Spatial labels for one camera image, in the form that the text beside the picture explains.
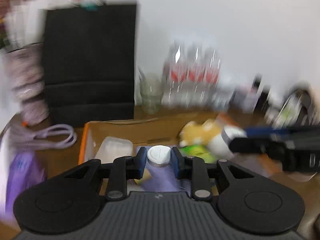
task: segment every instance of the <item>black shopping bag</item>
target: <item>black shopping bag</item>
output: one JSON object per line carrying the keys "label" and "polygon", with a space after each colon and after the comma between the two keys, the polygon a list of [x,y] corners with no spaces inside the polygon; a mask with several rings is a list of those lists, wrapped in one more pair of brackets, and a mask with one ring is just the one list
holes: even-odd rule
{"label": "black shopping bag", "polygon": [[41,62],[52,123],[133,118],[136,8],[47,11]]}

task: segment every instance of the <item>stuffed toy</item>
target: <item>stuffed toy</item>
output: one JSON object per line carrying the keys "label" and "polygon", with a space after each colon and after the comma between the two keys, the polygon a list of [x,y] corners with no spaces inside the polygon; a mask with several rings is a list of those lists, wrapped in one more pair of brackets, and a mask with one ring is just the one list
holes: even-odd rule
{"label": "stuffed toy", "polygon": [[191,121],[183,127],[179,134],[179,146],[207,145],[213,137],[221,133],[221,129],[213,119],[208,119],[203,124]]}

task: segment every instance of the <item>white bottle cap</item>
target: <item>white bottle cap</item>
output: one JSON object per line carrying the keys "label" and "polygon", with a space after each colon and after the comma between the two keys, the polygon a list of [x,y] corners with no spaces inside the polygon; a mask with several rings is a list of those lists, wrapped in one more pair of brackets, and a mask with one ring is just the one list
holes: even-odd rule
{"label": "white bottle cap", "polygon": [[153,166],[164,167],[170,162],[171,148],[164,145],[156,145],[148,150],[148,162]]}
{"label": "white bottle cap", "polygon": [[226,125],[221,131],[221,137],[225,144],[229,145],[236,137],[247,137],[247,133],[239,127]]}

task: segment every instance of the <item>cardboard box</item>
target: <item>cardboard box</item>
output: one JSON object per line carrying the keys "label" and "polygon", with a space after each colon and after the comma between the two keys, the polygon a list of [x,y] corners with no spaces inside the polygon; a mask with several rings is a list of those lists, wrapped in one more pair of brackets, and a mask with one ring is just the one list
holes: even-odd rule
{"label": "cardboard box", "polygon": [[82,135],[79,164],[93,159],[107,136],[130,140],[134,153],[137,146],[177,145],[179,133],[188,122],[203,123],[209,118],[217,119],[222,124],[234,124],[227,115],[218,112],[192,112],[148,120],[88,122]]}

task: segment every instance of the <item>clear plastic cup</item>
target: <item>clear plastic cup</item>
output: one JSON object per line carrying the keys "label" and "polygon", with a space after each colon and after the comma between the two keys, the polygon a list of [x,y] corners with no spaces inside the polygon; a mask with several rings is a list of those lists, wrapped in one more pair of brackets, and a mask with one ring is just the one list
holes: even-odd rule
{"label": "clear plastic cup", "polygon": [[156,76],[146,76],[140,81],[142,109],[148,114],[155,114],[160,110],[164,86]]}

